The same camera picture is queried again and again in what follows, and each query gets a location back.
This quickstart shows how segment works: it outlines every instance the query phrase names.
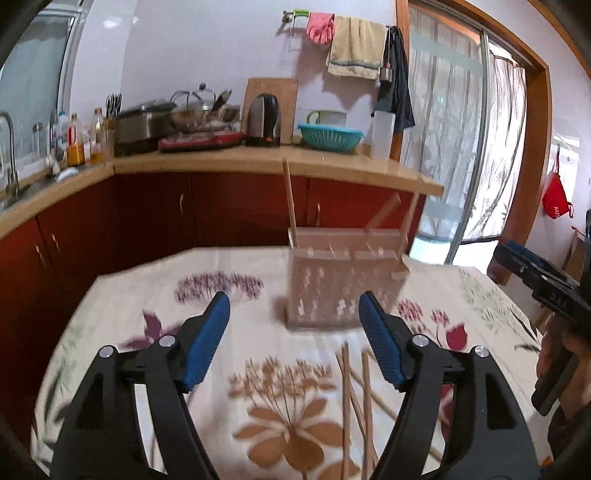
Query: white container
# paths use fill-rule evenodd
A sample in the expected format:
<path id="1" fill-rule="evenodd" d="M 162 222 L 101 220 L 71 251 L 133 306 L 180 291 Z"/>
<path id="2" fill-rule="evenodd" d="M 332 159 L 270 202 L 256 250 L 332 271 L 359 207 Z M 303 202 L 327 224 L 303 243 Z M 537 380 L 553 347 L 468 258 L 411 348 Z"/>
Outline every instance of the white container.
<path id="1" fill-rule="evenodd" d="M 374 113 L 371 148 L 369 150 L 369 156 L 374 160 L 388 160 L 390 158 L 395 120 L 396 115 L 393 113 L 378 111 Z"/>

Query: pink rubber glove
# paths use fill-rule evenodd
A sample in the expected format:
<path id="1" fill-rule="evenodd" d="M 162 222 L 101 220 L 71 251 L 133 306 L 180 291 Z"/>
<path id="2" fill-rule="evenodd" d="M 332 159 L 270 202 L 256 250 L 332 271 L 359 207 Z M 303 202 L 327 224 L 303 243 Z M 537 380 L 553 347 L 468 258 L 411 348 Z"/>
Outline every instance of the pink rubber glove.
<path id="1" fill-rule="evenodd" d="M 335 36 L 335 21 L 333 14 L 310 12 L 306 34 L 314 43 L 325 45 L 332 42 Z"/>

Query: plastic basket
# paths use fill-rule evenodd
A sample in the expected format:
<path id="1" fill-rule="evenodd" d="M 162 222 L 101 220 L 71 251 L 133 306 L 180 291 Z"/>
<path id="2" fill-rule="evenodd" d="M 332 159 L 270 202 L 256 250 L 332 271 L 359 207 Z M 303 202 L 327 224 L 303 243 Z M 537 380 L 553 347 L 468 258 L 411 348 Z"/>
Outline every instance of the plastic basket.
<path id="1" fill-rule="evenodd" d="M 301 137 L 312 148 L 331 152 L 354 149 L 363 138 L 363 132 L 331 125 L 299 124 Z"/>

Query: dark cloth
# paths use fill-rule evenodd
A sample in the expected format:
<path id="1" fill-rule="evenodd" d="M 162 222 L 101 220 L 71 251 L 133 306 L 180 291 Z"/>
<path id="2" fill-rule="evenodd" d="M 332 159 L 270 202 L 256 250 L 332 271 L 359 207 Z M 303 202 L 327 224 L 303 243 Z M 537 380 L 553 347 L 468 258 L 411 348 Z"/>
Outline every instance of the dark cloth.
<path id="1" fill-rule="evenodd" d="M 544 469 L 544 480 L 591 479 L 591 404 L 566 421 L 558 407 L 548 427 L 554 463 Z"/>
<path id="2" fill-rule="evenodd" d="M 380 83 L 374 110 L 396 115 L 394 132 L 398 133 L 416 124 L 408 91 L 408 61 L 404 51 L 402 31 L 398 27 L 390 27 L 386 38 L 384 57 L 388 58 L 387 50 L 390 46 L 392 81 Z"/>

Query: purple flower print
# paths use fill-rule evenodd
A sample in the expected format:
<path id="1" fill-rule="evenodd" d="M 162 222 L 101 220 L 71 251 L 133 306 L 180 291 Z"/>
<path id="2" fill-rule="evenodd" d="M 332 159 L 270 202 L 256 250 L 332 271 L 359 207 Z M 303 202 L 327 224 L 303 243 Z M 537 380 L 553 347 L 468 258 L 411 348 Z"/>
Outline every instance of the purple flower print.
<path id="1" fill-rule="evenodd" d="M 240 293 L 244 294 L 248 300 L 258 300 L 262 288 L 263 282 L 250 275 L 237 273 L 228 275 L 220 271 L 206 272 L 179 280 L 174 298 L 184 305 L 194 301 L 209 301 L 218 291 L 222 291 L 228 296 Z"/>
<path id="2" fill-rule="evenodd" d="M 156 340 L 158 340 L 162 335 L 175 335 L 183 325 L 180 323 L 179 325 L 175 325 L 170 327 L 166 330 L 162 329 L 162 322 L 157 317 L 154 312 L 146 312 L 144 310 L 144 320 L 146 322 L 146 326 L 144 328 L 143 337 L 135 337 L 131 340 L 120 343 L 120 348 L 129 348 L 132 350 L 138 350 L 140 348 L 148 348 L 152 345 Z"/>

